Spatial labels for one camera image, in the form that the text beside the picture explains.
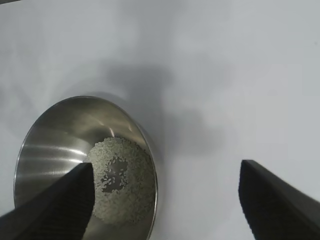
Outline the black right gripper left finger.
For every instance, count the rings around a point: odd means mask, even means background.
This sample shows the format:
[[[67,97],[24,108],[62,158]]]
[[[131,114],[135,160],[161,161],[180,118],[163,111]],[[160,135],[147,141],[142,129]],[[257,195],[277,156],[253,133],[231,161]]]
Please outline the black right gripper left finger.
[[[95,204],[91,163],[81,163],[0,218],[2,240],[81,240]]]

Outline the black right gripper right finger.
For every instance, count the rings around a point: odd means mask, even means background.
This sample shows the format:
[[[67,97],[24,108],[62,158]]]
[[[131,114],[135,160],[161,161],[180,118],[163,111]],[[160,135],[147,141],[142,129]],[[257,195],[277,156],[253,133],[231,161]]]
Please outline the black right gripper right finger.
[[[242,160],[239,202],[256,240],[318,240],[320,203],[254,160]]]

